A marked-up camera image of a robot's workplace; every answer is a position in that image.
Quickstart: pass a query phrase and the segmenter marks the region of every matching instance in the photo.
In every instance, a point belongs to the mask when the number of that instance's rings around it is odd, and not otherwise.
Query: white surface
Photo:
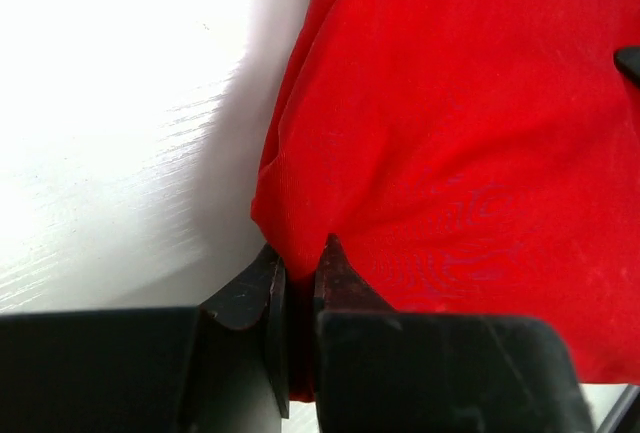
[[[0,311],[193,303],[252,258],[307,2],[0,1]]]

